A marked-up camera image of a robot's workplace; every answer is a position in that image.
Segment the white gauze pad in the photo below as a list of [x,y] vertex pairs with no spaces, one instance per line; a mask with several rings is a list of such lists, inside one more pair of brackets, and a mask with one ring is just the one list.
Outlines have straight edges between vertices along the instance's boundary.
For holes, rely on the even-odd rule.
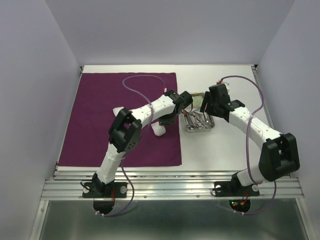
[[159,121],[152,123],[151,128],[152,128],[154,134],[158,137],[160,137],[166,133],[166,128],[163,125],[160,125]]
[[112,111],[113,111],[113,114],[114,116],[116,117],[118,115],[118,113],[123,109],[124,107],[121,106],[121,107],[115,107]]

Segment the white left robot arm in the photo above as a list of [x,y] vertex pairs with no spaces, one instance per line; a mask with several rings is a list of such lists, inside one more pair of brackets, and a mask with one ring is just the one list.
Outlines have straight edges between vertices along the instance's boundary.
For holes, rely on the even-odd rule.
[[125,155],[139,143],[142,129],[157,121],[157,135],[165,133],[165,125],[171,125],[176,117],[193,103],[192,95],[184,91],[181,94],[169,90],[157,100],[142,107],[128,110],[121,108],[109,131],[109,140],[101,166],[91,179],[89,191],[99,197],[110,197],[116,172]]

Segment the green gauze bag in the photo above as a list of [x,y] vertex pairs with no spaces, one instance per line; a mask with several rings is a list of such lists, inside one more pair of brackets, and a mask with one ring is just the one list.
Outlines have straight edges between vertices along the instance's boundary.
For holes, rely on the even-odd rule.
[[193,108],[200,109],[204,98],[201,95],[196,95],[196,96],[192,96],[192,100],[193,100],[193,102],[192,102]]

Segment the steel forceps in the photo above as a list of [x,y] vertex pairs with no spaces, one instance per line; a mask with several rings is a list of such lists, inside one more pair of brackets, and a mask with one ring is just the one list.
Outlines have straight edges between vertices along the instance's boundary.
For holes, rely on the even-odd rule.
[[211,124],[211,121],[209,120],[209,118],[207,117],[207,115],[203,114],[203,118],[204,118],[205,128],[206,129],[211,129],[212,128],[212,124]]
[[184,115],[185,118],[185,122],[186,122],[186,128],[190,131],[194,131],[195,130],[195,126],[190,118],[190,116],[188,114]]

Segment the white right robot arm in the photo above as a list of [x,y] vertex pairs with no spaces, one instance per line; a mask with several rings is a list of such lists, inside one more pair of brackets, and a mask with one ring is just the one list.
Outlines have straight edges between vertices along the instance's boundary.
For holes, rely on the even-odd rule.
[[241,101],[231,100],[225,84],[209,87],[200,110],[237,127],[260,149],[258,163],[233,174],[230,181],[220,182],[217,195],[242,195],[252,190],[253,185],[273,182],[300,169],[295,136],[274,130],[256,118]]

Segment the curved forceps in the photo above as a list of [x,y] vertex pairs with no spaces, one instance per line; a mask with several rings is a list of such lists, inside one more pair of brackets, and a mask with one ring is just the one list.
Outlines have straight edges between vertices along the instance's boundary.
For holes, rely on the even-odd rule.
[[204,127],[202,120],[194,112],[191,113],[191,116],[194,118],[195,125],[202,129]]

